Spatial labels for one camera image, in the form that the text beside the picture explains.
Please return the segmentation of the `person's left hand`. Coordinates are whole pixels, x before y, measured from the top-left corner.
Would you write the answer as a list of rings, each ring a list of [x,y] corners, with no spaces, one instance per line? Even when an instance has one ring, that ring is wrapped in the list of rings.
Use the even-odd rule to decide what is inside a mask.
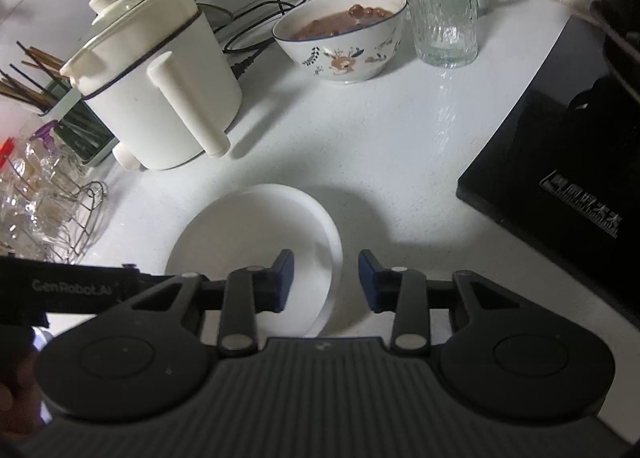
[[[21,440],[44,426],[32,328],[1,326],[1,436]]]

